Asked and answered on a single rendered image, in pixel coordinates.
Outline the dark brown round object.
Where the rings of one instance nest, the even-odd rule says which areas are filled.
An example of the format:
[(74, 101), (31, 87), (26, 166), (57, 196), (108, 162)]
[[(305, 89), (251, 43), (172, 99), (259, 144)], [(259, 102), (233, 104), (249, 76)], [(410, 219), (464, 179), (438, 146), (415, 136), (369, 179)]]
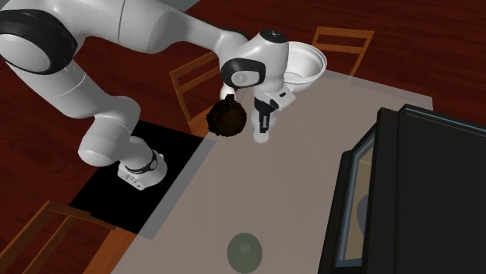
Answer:
[(215, 135), (231, 137), (241, 133), (247, 122), (247, 113), (234, 94), (228, 94), (213, 105), (206, 115), (208, 130)]

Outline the large white bowl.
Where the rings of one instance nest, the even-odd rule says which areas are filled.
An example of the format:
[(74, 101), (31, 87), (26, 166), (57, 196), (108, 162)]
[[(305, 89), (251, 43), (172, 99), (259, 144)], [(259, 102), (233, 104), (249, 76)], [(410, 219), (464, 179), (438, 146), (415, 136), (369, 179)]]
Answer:
[(324, 73), (326, 66), (326, 56), (319, 49), (290, 41), (284, 83), (293, 93), (304, 91)]

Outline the wooden chair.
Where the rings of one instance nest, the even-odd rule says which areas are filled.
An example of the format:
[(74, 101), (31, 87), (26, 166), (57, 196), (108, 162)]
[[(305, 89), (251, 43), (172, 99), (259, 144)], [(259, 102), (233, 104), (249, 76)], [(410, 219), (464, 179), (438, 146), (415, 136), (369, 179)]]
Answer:
[(189, 129), (193, 135), (198, 137), (204, 138), (208, 132), (208, 124), (206, 120), (206, 116), (211, 110), (211, 107), (205, 109), (201, 113), (192, 116), (187, 108), (187, 104), (185, 102), (184, 94), (188, 92), (190, 89), (195, 88), (196, 86), (204, 83), (205, 81), (218, 76), (219, 75), (219, 66), (215, 66), (214, 68), (210, 69), (208, 72), (203, 73), (200, 76), (188, 81), (187, 83), (181, 85), (179, 79), (182, 76), (189, 74), (190, 72), (195, 71), (203, 67), (204, 65), (209, 64), (212, 61), (216, 61), (217, 56), (213, 53), (207, 53), (173, 71), (170, 72), (171, 81), (174, 87), (174, 91), (176, 93), (176, 97), (178, 99), (179, 105), (181, 110), (185, 116)]
[(110, 230), (97, 253), (83, 271), (83, 274), (111, 274), (136, 238), (136, 234), (94, 218), (86, 211), (57, 202), (46, 201), (4, 250), (0, 252), (0, 274), (6, 274), (11, 264), (22, 254), (55, 213), (62, 214), (65, 219), (38, 251), (22, 274), (38, 274), (78, 220), (95, 223)]
[[(354, 66), (351, 69), (349, 74), (349, 76), (354, 76), (362, 62), (363, 57), (365, 56), (366, 51), (368, 50), (368, 46), (371, 43), (374, 34), (375, 32), (372, 30), (355, 30), (355, 29), (318, 26), (314, 34), (314, 37), (312, 39), (312, 46), (319, 49), (320, 51), (332, 51), (337, 53), (357, 54), (357, 60), (354, 63)], [(362, 46), (359, 47), (339, 45), (339, 44), (319, 43), (319, 38), (322, 35), (332, 36), (332, 37), (364, 39), (364, 43)]]

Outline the grey table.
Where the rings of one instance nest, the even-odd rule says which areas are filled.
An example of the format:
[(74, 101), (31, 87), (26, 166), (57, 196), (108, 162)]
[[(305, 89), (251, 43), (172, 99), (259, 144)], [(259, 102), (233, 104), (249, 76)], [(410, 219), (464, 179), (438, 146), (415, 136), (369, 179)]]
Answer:
[(252, 127), (214, 142), (154, 239), (136, 234), (111, 274), (237, 274), (227, 246), (256, 236), (252, 274), (317, 274), (336, 175), (344, 151), (404, 104), (432, 109), (425, 95), (325, 72), (277, 115), (269, 141)]

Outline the dull green round bowl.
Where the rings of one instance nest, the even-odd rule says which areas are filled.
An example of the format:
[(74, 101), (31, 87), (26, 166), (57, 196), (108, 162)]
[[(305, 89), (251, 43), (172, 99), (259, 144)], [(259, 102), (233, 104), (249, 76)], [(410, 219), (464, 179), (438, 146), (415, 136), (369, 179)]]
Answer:
[(239, 274), (254, 272), (263, 257), (259, 239), (250, 233), (235, 235), (227, 246), (227, 260), (230, 267)]

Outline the black robot stand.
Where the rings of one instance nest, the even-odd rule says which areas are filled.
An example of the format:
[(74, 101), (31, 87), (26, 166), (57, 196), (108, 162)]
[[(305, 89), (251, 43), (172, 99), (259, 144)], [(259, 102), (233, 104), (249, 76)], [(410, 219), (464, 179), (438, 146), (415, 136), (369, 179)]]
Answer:
[(100, 167), (69, 203), (91, 216), (154, 239), (190, 184), (215, 142), (140, 121), (134, 135), (163, 154), (168, 172), (158, 184), (142, 191), (116, 175), (118, 164)]

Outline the black microwave oven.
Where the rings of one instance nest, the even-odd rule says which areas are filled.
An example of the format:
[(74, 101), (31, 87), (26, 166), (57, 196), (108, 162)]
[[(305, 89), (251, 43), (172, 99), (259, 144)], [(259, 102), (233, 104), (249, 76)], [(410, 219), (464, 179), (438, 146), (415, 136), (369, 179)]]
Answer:
[(341, 156), (318, 274), (486, 274), (486, 126), (379, 109)]

